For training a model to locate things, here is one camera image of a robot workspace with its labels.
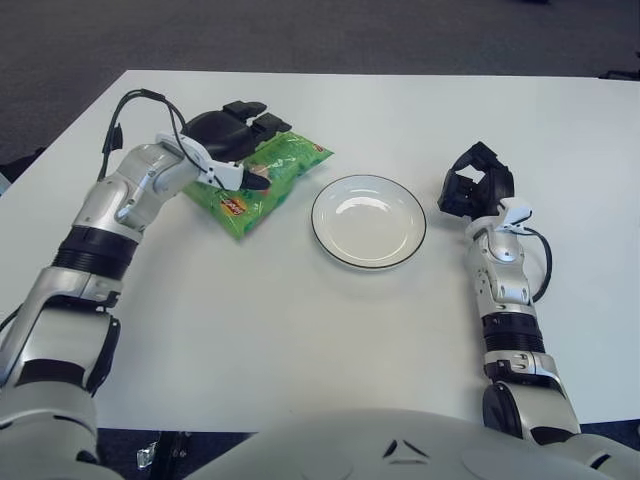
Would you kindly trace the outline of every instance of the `chip bag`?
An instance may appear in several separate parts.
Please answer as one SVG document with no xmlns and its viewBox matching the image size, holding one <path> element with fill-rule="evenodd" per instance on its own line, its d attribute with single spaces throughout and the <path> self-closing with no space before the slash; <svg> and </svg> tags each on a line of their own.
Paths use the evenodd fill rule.
<svg viewBox="0 0 640 480">
<path fill-rule="evenodd" d="M 293 132 L 280 133 L 242 162 L 271 181 L 269 190 L 232 192 L 194 182 L 184 193 L 240 239 L 287 198 L 297 177 L 332 154 Z"/>
</svg>

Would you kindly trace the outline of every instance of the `robotic hand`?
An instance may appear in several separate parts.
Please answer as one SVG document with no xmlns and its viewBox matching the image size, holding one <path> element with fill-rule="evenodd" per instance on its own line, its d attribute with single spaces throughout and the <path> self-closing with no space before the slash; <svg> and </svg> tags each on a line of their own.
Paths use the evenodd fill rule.
<svg viewBox="0 0 640 480">
<path fill-rule="evenodd" d="M 457 172 L 467 166 L 484 173 L 476 184 Z M 640 458 L 626 447 L 594 435 L 580 425 L 545 352 L 534 302 L 551 277 L 547 240 L 524 222 L 533 211 L 514 197 L 513 176 L 482 142 L 465 152 L 447 173 L 440 210 L 469 216 L 467 270 L 472 279 L 487 353 L 484 371 L 492 381 L 483 397 L 487 427 L 546 446 L 613 478 L 640 478 Z M 524 275 L 518 235 L 536 235 L 547 255 L 542 286 L 531 295 Z"/>
<path fill-rule="evenodd" d="M 136 97 L 166 104 L 174 131 L 134 148 L 105 177 L 109 152 L 122 146 L 117 115 Z M 106 309 L 116 305 L 145 229 L 188 184 L 269 187 L 238 163 L 260 142 L 291 128 L 271 114 L 246 124 L 265 109 L 234 102 L 186 124 L 162 95 L 138 90 L 123 97 L 107 133 L 99 181 L 52 265 L 7 319 L 11 327 L 0 346 L 1 478 L 119 478 L 93 465 L 98 457 L 91 397 L 109 373 L 120 332 L 120 322 Z"/>
</svg>

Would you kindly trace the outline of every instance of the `white table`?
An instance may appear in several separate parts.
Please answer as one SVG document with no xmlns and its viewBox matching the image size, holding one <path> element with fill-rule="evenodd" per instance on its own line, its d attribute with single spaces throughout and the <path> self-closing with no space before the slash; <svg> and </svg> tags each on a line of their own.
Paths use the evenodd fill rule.
<svg viewBox="0 0 640 480">
<path fill-rule="evenodd" d="M 640 417 L 637 84 L 126 72 L 0 199 L 3 314 L 53 258 L 99 169 L 111 112 L 137 87 L 164 92 L 187 118 L 236 99 L 263 101 L 336 154 L 240 243 L 183 195 L 165 206 L 114 312 L 123 328 L 97 395 L 101 426 L 256 431 L 348 407 L 480 422 L 487 380 L 462 263 L 466 222 L 436 206 L 447 169 L 478 140 L 511 168 L 516 193 L 534 206 L 530 225 L 552 244 L 553 279 L 538 314 L 579 420 Z M 168 128 L 166 110 L 145 101 L 121 120 L 125 150 Z M 422 202 L 427 236 L 406 264 L 353 271 L 316 244 L 316 194 L 353 173 L 392 178 Z M 527 246 L 535 289 L 542 250 Z M 273 272 L 271 283 L 252 275 L 256 263 Z"/>
</svg>

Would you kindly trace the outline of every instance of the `gray carpet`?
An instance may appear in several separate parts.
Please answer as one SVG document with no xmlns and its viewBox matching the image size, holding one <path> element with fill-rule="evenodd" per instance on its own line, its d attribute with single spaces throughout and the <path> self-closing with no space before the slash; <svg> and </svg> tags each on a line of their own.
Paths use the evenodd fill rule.
<svg viewBox="0 0 640 480">
<path fill-rule="evenodd" d="M 127 69 L 595 76 L 638 68 L 637 8 L 637 0 L 0 0 L 0 164 L 49 144 Z"/>
</svg>

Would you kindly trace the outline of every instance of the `plate rim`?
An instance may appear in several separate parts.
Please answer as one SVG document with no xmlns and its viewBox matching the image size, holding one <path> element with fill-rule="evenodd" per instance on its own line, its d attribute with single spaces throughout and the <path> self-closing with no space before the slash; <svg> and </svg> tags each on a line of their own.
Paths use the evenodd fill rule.
<svg viewBox="0 0 640 480">
<path fill-rule="evenodd" d="M 345 180 L 347 178 L 353 178 L 353 177 L 375 177 L 375 178 L 381 178 L 383 180 L 387 180 L 388 182 L 391 183 L 395 183 L 398 187 L 400 187 L 401 189 L 403 189 L 405 192 L 407 192 L 409 195 L 411 195 L 411 197 L 415 200 L 416 204 L 418 205 L 418 208 L 420 209 L 420 212 L 422 213 L 422 218 L 424 220 L 424 228 L 422 229 L 422 238 L 420 238 L 420 241 L 418 242 L 418 244 L 416 245 L 416 248 L 413 249 L 413 251 L 407 255 L 406 257 L 404 257 L 401 260 L 398 260 L 397 262 L 394 263 L 389 263 L 387 265 L 380 265 L 378 267 L 369 267 L 369 266 L 365 266 L 365 265 L 358 265 L 357 263 L 351 263 L 348 262 L 346 260 L 343 260 L 342 258 L 338 257 L 337 255 L 334 255 L 327 247 L 326 245 L 322 242 L 322 240 L 320 240 L 320 237 L 318 237 L 318 232 L 316 231 L 316 225 L 315 222 L 313 221 L 313 212 L 316 209 L 316 203 L 318 202 L 318 198 L 320 198 L 320 195 L 322 195 L 324 193 L 324 191 L 329 188 L 331 185 L 333 185 L 334 183 L 340 182 L 342 180 Z M 381 270 L 381 269 L 385 269 L 385 268 L 391 268 L 391 267 L 395 267 L 396 265 L 399 265 L 403 262 L 406 262 L 407 260 L 409 260 L 411 257 L 413 257 L 415 255 L 415 253 L 420 250 L 420 247 L 422 246 L 422 244 L 424 243 L 424 239 L 427 235 L 427 216 L 424 213 L 424 208 L 422 207 L 422 204 L 420 203 L 420 200 L 418 200 L 416 198 L 416 196 L 411 193 L 411 191 L 406 188 L 405 186 L 403 186 L 402 184 L 396 182 L 395 180 L 391 180 L 388 177 L 383 177 L 382 175 L 373 175 L 373 174 L 368 174 L 368 173 L 355 173 L 353 175 L 345 175 L 344 177 L 340 177 L 340 178 L 336 178 L 334 181 L 326 184 L 322 190 L 320 190 L 318 192 L 318 195 L 316 195 L 316 198 L 313 200 L 313 205 L 311 206 L 311 215 L 310 215 L 310 220 L 311 220 L 311 228 L 313 230 L 313 235 L 316 237 L 316 240 L 318 241 L 318 243 L 322 246 L 322 248 L 324 249 L 325 252 L 327 252 L 329 255 L 331 255 L 333 258 L 335 258 L 336 260 L 345 263 L 347 265 L 350 265 L 352 267 L 356 267 L 356 268 L 362 268 L 365 270 Z"/>
</svg>

